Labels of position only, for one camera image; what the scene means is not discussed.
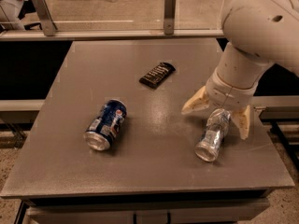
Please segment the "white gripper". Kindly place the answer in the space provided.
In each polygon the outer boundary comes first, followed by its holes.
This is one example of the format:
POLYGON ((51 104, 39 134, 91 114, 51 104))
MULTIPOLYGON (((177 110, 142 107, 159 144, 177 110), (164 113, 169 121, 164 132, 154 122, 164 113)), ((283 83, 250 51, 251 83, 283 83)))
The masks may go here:
POLYGON ((246 140, 249 137, 250 126, 250 102, 256 91, 257 83, 251 88, 239 89, 222 81, 214 71, 206 82, 206 86, 199 89, 182 107, 183 115, 195 111, 207 109, 209 103, 216 107, 222 107, 231 112, 233 124, 238 128, 240 138, 246 140))

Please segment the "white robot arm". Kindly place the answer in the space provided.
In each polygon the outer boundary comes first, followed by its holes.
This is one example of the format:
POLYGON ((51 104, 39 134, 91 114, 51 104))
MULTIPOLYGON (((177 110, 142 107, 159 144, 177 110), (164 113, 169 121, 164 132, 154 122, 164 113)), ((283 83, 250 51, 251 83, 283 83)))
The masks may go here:
POLYGON ((221 60, 181 112, 221 107, 233 113, 246 139, 249 105, 263 73, 276 63, 299 70, 299 0, 232 0, 223 10, 221 29, 228 40, 221 60))

